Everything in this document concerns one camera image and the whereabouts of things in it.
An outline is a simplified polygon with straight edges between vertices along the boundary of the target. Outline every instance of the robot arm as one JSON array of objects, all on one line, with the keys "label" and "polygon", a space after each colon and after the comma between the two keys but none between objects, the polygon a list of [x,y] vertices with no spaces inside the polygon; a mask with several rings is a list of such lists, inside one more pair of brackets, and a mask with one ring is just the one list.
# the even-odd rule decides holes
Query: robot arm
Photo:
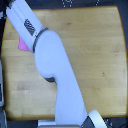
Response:
[{"label": "robot arm", "polygon": [[[60,37],[54,31],[44,29],[24,0],[11,0],[7,6],[9,20],[30,51],[35,53],[38,72],[46,79],[54,78],[57,84],[56,123],[82,125],[87,112]],[[92,113],[94,117],[97,115],[98,122],[102,122],[97,125],[95,118],[94,126],[106,128],[100,115]]]}]

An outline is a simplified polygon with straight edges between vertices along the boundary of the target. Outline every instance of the wood grain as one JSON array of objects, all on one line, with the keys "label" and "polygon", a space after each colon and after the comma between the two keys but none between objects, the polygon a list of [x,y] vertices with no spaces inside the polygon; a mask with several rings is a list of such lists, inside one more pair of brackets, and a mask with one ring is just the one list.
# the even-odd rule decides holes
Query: wood grain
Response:
[{"label": "wood grain", "polygon": [[[87,112],[96,109],[103,117],[125,116],[127,62],[118,9],[100,7],[34,12],[45,27],[60,35]],[[7,118],[54,118],[56,85],[38,74],[34,55],[18,50],[18,41],[19,35],[7,19],[1,55]]]}]

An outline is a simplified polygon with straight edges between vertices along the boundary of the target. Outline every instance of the cable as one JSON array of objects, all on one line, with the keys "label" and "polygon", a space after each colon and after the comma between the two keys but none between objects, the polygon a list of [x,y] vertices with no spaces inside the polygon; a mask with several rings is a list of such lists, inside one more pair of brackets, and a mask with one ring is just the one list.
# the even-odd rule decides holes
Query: cable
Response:
[{"label": "cable", "polygon": [[125,124],[122,124],[119,128],[122,128],[123,126],[125,126],[125,125],[127,125],[127,123],[125,123]]}]

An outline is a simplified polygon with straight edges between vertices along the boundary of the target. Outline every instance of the red object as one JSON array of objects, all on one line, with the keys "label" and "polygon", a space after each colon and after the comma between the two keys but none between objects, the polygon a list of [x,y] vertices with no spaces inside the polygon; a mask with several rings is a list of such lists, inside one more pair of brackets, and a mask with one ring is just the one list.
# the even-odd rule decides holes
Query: red object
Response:
[{"label": "red object", "polygon": [[30,51],[28,46],[24,43],[24,41],[22,40],[22,38],[19,38],[19,46],[18,46],[19,50],[24,50],[24,51]]}]

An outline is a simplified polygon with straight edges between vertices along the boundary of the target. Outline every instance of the wooden surface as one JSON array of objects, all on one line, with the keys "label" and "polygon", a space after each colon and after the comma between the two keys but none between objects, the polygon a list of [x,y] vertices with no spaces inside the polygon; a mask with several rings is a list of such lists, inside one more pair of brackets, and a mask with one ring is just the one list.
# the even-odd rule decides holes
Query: wooden surface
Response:
[{"label": "wooden surface", "polygon": [[[127,64],[118,9],[38,10],[35,14],[60,35],[87,112],[96,109],[103,117],[125,116]],[[7,118],[54,118],[56,85],[38,74],[34,55],[18,50],[18,40],[7,19],[1,55]]]}]

